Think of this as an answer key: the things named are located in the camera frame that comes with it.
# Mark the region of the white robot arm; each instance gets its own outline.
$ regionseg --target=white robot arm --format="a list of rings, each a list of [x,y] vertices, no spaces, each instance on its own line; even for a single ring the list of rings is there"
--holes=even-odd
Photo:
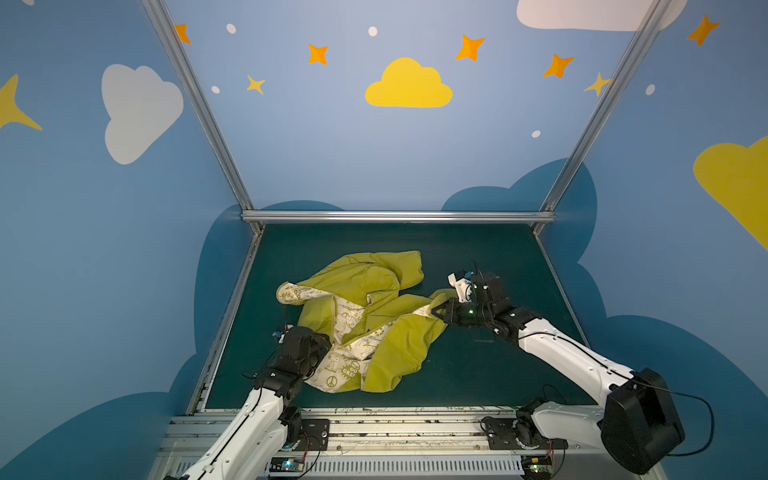
[[[276,360],[255,378],[255,388],[216,443],[180,478],[167,475],[165,480],[254,480],[262,475],[276,452],[300,440],[301,411],[291,402],[329,349],[327,335],[304,326],[288,330]],[[286,461],[283,467],[302,472],[305,465]]]
[[[597,405],[564,406],[536,399],[517,411],[521,445],[564,439],[603,448],[627,470],[644,474],[685,438],[667,384],[657,373],[634,372],[592,351],[531,310],[513,306],[501,279],[459,271],[449,277],[458,299],[432,310],[449,325],[487,326],[580,386]],[[265,368],[225,432],[183,476],[165,480],[253,480],[272,456],[300,439],[300,410],[291,405],[303,380],[327,354],[327,336],[306,327],[285,335],[280,355]],[[288,472],[306,466],[283,465]]]
[[[529,403],[517,413],[515,428],[522,445],[539,445],[542,439],[584,443],[607,450],[630,472],[644,474],[685,439],[659,374],[650,369],[635,372],[613,362],[531,310],[514,306],[502,279],[493,273],[478,278],[460,270],[449,281],[460,295],[433,309],[434,315],[449,325],[487,326],[553,366],[597,403],[563,406],[545,399]]]

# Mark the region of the blue wall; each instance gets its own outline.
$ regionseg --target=blue wall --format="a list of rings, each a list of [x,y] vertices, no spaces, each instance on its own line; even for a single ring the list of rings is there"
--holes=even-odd
[[[768,49],[766,14],[759,0],[690,0],[659,34],[541,235],[596,350],[713,404],[712,447],[664,460],[671,480],[755,478],[768,467],[759,444],[744,441],[768,431],[768,251],[694,175],[707,148],[768,136],[768,64],[756,61]],[[687,38],[705,15],[720,26],[699,46]],[[676,402],[688,434],[678,451],[696,449],[707,411]],[[749,464],[730,461],[734,445]]]
[[[585,11],[609,26],[628,15],[598,3]],[[610,78],[632,36],[527,26],[506,0],[167,5],[186,25],[184,48],[256,208],[308,200],[344,210],[538,210],[531,199],[550,185],[522,202],[473,187],[508,189],[567,157],[598,101],[585,89],[598,73]],[[477,61],[456,60],[463,35],[485,38]],[[310,64],[309,44],[328,47],[327,65]],[[553,55],[574,59],[562,78],[543,77]],[[366,89],[401,57],[435,68],[452,100],[368,103]],[[248,90],[249,76],[264,81],[263,94]]]
[[[179,85],[139,0],[29,3],[0,5],[3,92],[18,76],[0,94],[0,478],[135,480],[189,399],[251,232],[186,97],[133,163],[108,149],[110,65]],[[16,108],[41,130],[6,123]]]

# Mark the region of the yellow star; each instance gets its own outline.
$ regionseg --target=yellow star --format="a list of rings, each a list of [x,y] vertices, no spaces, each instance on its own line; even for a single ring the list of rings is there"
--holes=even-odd
[[[250,75],[248,75],[248,80],[250,80],[250,86],[246,88],[246,90],[258,90],[260,94],[264,95],[264,92],[261,91],[261,84],[264,83],[265,80],[255,81]]]
[[[462,35],[464,37],[464,45],[462,46],[462,50],[458,53],[458,57],[456,57],[456,60],[461,60],[462,58],[469,58],[473,61],[478,60],[478,48],[480,48],[480,45],[482,45],[482,42],[485,41],[484,38],[480,38],[479,40],[472,40],[470,37],[466,35]]]
[[[5,124],[16,122],[36,130],[42,130],[40,125],[36,124],[16,106],[16,85],[18,85],[18,75],[12,76],[0,88],[0,128],[3,128]]]
[[[557,75],[558,77],[563,78],[563,74],[565,73],[565,67],[567,67],[568,64],[571,63],[571,60],[573,59],[574,57],[560,58],[557,55],[555,55],[554,57],[552,57],[552,66],[542,76],[548,77],[549,75]]]
[[[611,83],[611,79],[610,78],[607,79],[607,80],[603,80],[603,76],[598,73],[598,79],[596,81],[594,81],[592,86],[590,86],[589,88],[584,89],[584,91],[594,90],[595,93],[597,93],[598,97],[599,97],[600,93],[602,93],[602,91],[603,91],[603,87],[605,85],[609,84],[609,83]]]
[[[710,22],[710,19],[705,15],[699,24],[699,28],[694,30],[694,33],[690,34],[688,40],[695,40],[696,43],[701,46],[704,43],[704,40],[707,40],[707,35],[719,26],[719,23]]]
[[[312,52],[312,56],[310,57],[310,63],[322,63],[323,65],[328,65],[326,63],[326,51],[328,50],[328,47],[316,47],[312,44],[310,44],[310,51]]]

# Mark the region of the yellow cloud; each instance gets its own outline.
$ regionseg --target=yellow cloud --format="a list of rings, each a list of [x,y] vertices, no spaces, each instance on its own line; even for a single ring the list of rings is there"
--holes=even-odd
[[[453,91],[432,67],[422,67],[412,58],[398,58],[384,70],[382,80],[366,90],[366,100],[376,107],[443,107]]]
[[[704,190],[768,249],[768,137],[751,147],[719,144],[696,159]]]

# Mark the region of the green table surface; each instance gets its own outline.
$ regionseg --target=green table surface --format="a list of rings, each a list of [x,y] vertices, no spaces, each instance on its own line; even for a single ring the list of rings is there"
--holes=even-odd
[[[241,373],[261,369],[276,348],[272,333],[296,325],[300,306],[275,298],[283,282],[297,283],[348,253],[418,250],[424,281],[402,293],[429,296],[449,288],[456,270],[483,272],[505,281],[513,302],[531,307],[560,331],[581,341],[578,329],[528,225],[271,224],[267,225],[237,310],[207,408],[240,408],[252,381]],[[569,379],[486,328],[449,326],[432,344],[422,369],[391,392],[325,393],[305,385],[295,402],[309,407],[520,406],[544,396],[550,384],[571,404],[594,401]],[[562,402],[551,388],[548,398]]]

